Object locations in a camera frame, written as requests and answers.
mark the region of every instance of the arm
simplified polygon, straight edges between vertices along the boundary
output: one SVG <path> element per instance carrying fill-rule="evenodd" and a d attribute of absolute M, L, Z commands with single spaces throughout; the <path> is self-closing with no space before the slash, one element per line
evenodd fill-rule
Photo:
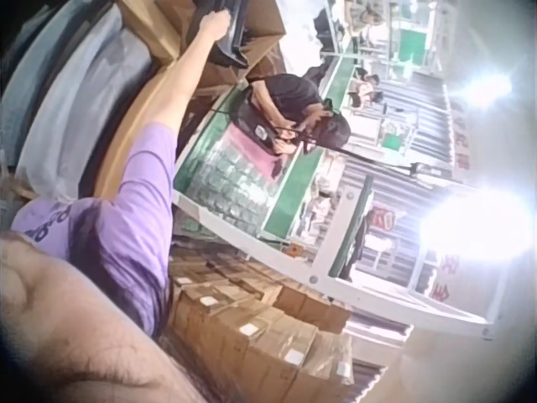
<path fill-rule="evenodd" d="M 255 101 L 257 101 L 268 120 L 276 125 L 280 125 L 287 121 L 287 119 L 285 119 L 279 112 L 278 108 L 276 108 L 276 105 L 274 105 L 274 101 L 269 94 L 269 89 L 264 80 L 253 82 L 252 89 Z"/>
<path fill-rule="evenodd" d="M 215 41 L 226 33 L 229 22 L 228 11 L 211 13 L 201 20 L 198 35 L 170 68 L 164 89 L 154 100 L 153 121 L 170 128 L 175 136 L 179 133 L 186 107 L 200 82 L 209 52 Z"/>
<path fill-rule="evenodd" d="M 206 401 L 187 376 L 189 368 L 176 368 L 75 267 L 14 233 L 2 233 L 0 249 L 3 347 L 31 380 L 48 388 L 51 399 L 45 401 Z M 51 315 L 54 320 L 42 320 Z M 21 394 L 19 382 L 9 386 Z"/>

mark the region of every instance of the person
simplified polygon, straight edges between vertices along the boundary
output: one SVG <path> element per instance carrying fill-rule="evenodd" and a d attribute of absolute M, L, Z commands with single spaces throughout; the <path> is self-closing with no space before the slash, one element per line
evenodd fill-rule
<path fill-rule="evenodd" d="M 298 146 L 296 132 L 313 134 L 323 129 L 323 138 L 348 139 L 351 128 L 339 113 L 326 110 L 317 86 L 307 78 L 278 74 L 251 83 L 253 104 L 276 127 L 276 154 L 293 154 Z"/>
<path fill-rule="evenodd" d="M 172 303 L 168 259 L 177 136 L 211 47 L 229 23 L 227 11 L 205 16 L 194 41 L 168 69 L 167 85 L 148 110 L 151 123 L 130 150 L 113 201 L 86 198 L 64 204 L 38 197 L 18 212 L 11 228 L 51 258 L 76 267 L 152 338 L 163 331 Z M 67 286 L 58 283 L 59 290 Z M 105 327 L 94 333 L 112 336 Z"/>
<path fill-rule="evenodd" d="M 374 12 L 367 0 L 345 0 L 345 23 L 351 37 L 357 37 L 367 26 L 382 24 L 383 18 Z"/>
<path fill-rule="evenodd" d="M 349 92 L 355 92 L 360 97 L 365 97 L 367 94 L 375 91 L 375 88 L 380 84 L 380 78 L 378 78 L 378 75 L 376 74 L 370 75 L 364 69 L 361 70 L 363 70 L 363 74 L 357 76 L 357 74 L 359 74 L 357 71 L 355 76 L 351 79 Z"/>
<path fill-rule="evenodd" d="M 2 233 L 0 249 L 5 401 L 214 401 L 195 368 L 168 356 L 73 265 L 20 233 Z"/>
<path fill-rule="evenodd" d="M 348 92 L 351 98 L 351 105 L 356 110 L 361 111 L 365 107 L 371 107 L 375 103 L 382 103 L 384 94 L 382 91 L 369 91 L 365 93 Z"/>

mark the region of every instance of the black hair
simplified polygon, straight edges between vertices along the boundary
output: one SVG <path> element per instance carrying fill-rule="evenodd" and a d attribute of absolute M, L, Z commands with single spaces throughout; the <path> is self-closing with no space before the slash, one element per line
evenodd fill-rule
<path fill-rule="evenodd" d="M 129 289 L 125 289 L 111 276 L 103 263 L 104 248 L 101 245 L 96 223 L 101 212 L 101 205 L 96 202 L 85 210 L 71 224 L 70 233 L 74 234 L 69 239 L 69 263 L 75 266 L 93 284 L 95 284 L 119 309 L 130 317 L 139 327 L 143 328 L 142 317 L 133 304 L 135 295 Z M 131 269 L 136 270 L 147 287 L 155 293 L 157 301 L 154 304 L 154 330 L 149 335 L 156 339 L 160 336 L 171 312 L 171 284 L 164 289 L 159 284 L 156 276 L 138 261 L 132 259 L 129 264 Z"/>
<path fill-rule="evenodd" d="M 384 100 L 384 93 L 382 91 L 376 91 L 371 95 L 371 102 L 380 103 Z"/>
<path fill-rule="evenodd" d="M 378 74 L 373 74 L 369 76 L 369 78 L 373 78 L 375 82 L 377 83 L 377 85 L 380 84 L 380 78 L 378 78 Z"/>
<path fill-rule="evenodd" d="M 351 127 L 340 113 L 334 113 L 318 122 L 311 132 L 311 137 L 321 147 L 341 148 L 351 137 Z"/>

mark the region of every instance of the woman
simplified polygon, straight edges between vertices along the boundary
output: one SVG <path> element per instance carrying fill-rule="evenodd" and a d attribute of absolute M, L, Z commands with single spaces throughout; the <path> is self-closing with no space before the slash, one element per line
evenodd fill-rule
<path fill-rule="evenodd" d="M 24 207 L 12 230 L 35 241 L 45 254 L 63 259 L 89 278 L 149 336 L 168 319 L 171 193 L 181 120 L 209 52 L 226 33 L 229 13 L 203 18 L 198 35 L 168 71 L 134 143 L 113 202 L 88 198 L 72 204 L 38 198 Z"/>

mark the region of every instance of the black item in hand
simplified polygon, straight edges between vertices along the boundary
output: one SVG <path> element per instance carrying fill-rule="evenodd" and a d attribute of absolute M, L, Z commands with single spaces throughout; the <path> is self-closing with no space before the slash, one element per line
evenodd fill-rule
<path fill-rule="evenodd" d="M 274 141 L 278 138 L 278 132 L 252 104 L 252 93 L 253 89 L 249 86 L 237 96 L 230 113 L 232 122 L 267 154 L 278 156 L 274 153 Z"/>
<path fill-rule="evenodd" d="M 186 34 L 186 43 L 191 44 L 200 30 L 200 23 L 203 17 L 214 11 L 223 9 L 229 10 L 232 21 L 227 34 L 218 40 L 212 47 L 209 54 L 209 61 L 222 67 L 237 67 L 247 69 L 248 60 L 240 52 L 244 24 L 246 23 L 246 13 L 248 10 L 248 0 L 205 0 L 196 2 L 196 12 L 190 23 Z"/>

